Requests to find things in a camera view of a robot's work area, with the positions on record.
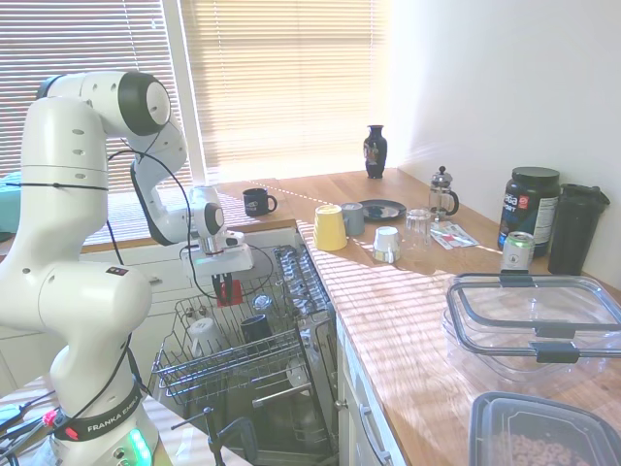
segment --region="venetian blind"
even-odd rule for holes
[[[388,0],[184,0],[212,180],[364,169],[385,115]]]
[[[0,0],[0,178],[19,170],[23,123],[39,84],[52,75],[106,70],[153,74],[166,86],[180,121],[158,0]],[[107,149],[126,147],[110,140]],[[111,191],[133,190],[132,159],[126,154],[111,162]],[[178,177],[191,184],[187,164]]]

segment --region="glass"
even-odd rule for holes
[[[406,216],[404,241],[408,249],[427,250],[431,246],[431,218],[427,209],[412,209]]]

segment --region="white mug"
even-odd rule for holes
[[[373,256],[382,262],[393,262],[401,257],[399,230],[394,226],[380,226],[376,230],[376,238],[373,241]]]
[[[190,352],[193,357],[210,356],[226,350],[226,339],[212,318],[205,317],[193,322],[187,329],[192,341]]]

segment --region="plastic food container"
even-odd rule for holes
[[[618,466],[621,439],[603,419],[512,393],[474,400],[470,466]]]
[[[446,299],[449,359],[483,390],[547,396],[621,357],[621,308],[591,279],[466,274]]]

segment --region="mug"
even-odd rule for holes
[[[212,318],[196,320],[189,326],[187,333],[192,341],[190,352],[193,357],[210,356],[228,348],[222,332]]]
[[[343,209],[332,204],[317,207],[312,237],[318,250],[341,250],[347,246]]]
[[[274,201],[274,206],[270,209],[269,199]],[[247,216],[264,216],[273,212],[278,207],[276,197],[268,194],[264,187],[254,187],[244,191],[244,209]]]
[[[264,340],[272,336],[272,329],[270,323],[265,314],[259,314],[252,316],[244,320],[240,327],[242,327],[242,335],[244,335],[244,341],[246,344],[254,343],[259,340]],[[259,343],[256,346],[252,346],[248,349],[249,354],[264,353],[270,349],[270,344]]]
[[[401,257],[399,230],[394,226],[380,226],[373,241],[373,257],[381,262],[394,263]]]
[[[345,233],[347,236],[358,236],[365,232],[365,214],[362,204],[359,202],[347,202],[341,204]]]

